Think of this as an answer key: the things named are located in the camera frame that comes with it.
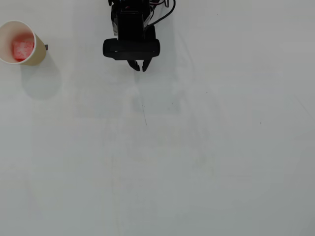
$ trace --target red object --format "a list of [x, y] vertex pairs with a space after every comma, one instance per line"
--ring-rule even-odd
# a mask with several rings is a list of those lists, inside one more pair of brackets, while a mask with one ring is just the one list
[[23, 61], [28, 58], [34, 49], [33, 42], [13, 42], [13, 57], [17, 61]]

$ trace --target white surface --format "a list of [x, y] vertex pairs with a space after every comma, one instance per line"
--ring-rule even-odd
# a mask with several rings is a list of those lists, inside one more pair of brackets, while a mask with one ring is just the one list
[[1, 0], [49, 54], [0, 64], [0, 235], [313, 236], [314, 11], [178, 1], [135, 73], [107, 0]]

